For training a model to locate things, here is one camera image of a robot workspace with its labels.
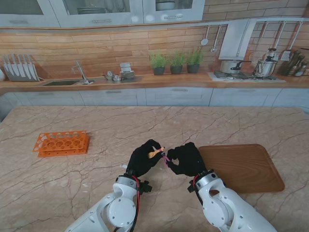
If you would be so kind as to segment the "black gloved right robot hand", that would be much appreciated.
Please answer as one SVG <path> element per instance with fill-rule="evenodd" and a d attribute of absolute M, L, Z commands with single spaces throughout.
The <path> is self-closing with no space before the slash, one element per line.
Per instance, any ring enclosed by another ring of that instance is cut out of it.
<path fill-rule="evenodd" d="M 192 142 L 170 149 L 167 158 L 168 167 L 176 175 L 196 176 L 207 171 L 198 148 Z"/>

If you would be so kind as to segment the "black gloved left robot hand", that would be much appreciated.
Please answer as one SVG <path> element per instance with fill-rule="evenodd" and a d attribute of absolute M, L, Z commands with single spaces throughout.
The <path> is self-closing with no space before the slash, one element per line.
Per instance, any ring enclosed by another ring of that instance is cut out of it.
<path fill-rule="evenodd" d="M 162 158 L 161 152 L 157 153 L 152 158 L 149 158 L 148 154 L 160 148 L 161 145 L 153 139 L 148 140 L 146 143 L 136 148 L 130 157 L 126 173 L 135 177 L 146 174 Z"/>

